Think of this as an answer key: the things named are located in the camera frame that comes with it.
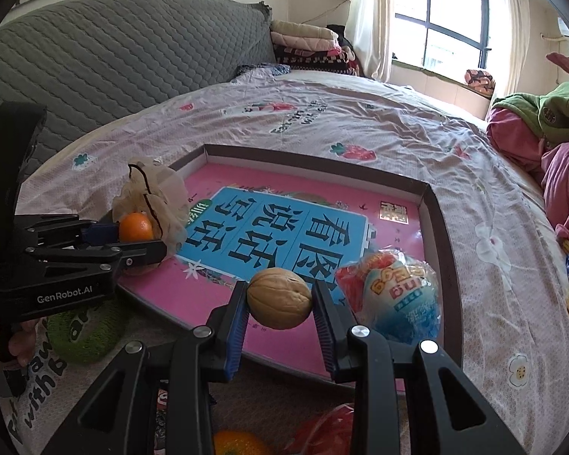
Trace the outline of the person left hand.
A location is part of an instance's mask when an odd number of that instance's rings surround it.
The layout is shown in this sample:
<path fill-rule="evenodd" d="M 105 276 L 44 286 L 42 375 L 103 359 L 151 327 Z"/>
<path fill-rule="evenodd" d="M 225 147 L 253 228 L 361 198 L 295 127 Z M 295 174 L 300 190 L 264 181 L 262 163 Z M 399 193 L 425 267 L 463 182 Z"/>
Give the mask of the person left hand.
<path fill-rule="evenodd" d="M 21 330 L 15 333 L 9 341 L 8 349 L 14 356 L 14 361 L 0 362 L 0 370 L 3 368 L 25 368 L 36 352 L 36 326 L 38 320 L 28 320 L 20 323 Z"/>

